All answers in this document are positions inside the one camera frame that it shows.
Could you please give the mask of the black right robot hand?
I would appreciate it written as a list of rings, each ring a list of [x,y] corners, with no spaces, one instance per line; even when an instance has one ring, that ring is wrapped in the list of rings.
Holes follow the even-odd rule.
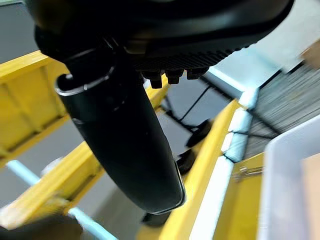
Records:
[[[63,63],[55,91],[107,174],[142,210],[182,206],[185,187],[143,86],[197,79],[271,33],[291,0],[27,0],[39,50]]]

